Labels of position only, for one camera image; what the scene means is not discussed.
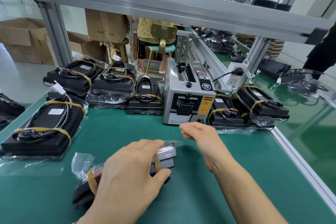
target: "chair leg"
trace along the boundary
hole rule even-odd
[[[151,50],[150,54],[149,54],[148,65],[147,65],[147,69],[146,69],[146,75],[148,75],[148,72],[149,72],[149,66],[151,65],[151,60],[152,60],[153,53],[154,52]]]

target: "yellow caution sticker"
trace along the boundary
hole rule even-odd
[[[208,114],[211,103],[212,103],[213,97],[204,97],[201,107],[199,108],[198,114]]]

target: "yellow floral shirt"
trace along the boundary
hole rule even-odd
[[[138,25],[138,38],[141,41],[159,44],[160,39],[154,38],[151,34],[151,27],[153,23],[161,24],[164,26],[173,27],[174,24],[172,22],[160,21],[160,20],[153,20],[153,19],[145,19],[139,18],[139,25]],[[167,44],[171,44],[174,42],[175,39],[166,39]]]

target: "turquoise seat cushion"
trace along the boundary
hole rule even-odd
[[[150,50],[154,51],[154,52],[158,52],[159,51],[159,46],[149,46],[148,47]],[[174,52],[176,49],[175,45],[170,45],[170,46],[166,46],[166,53],[170,53],[170,52]]]

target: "gray floor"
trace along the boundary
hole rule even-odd
[[[43,77],[55,69],[50,64],[15,62],[3,44],[0,44],[0,93],[19,103],[34,103],[48,88],[43,85]]]

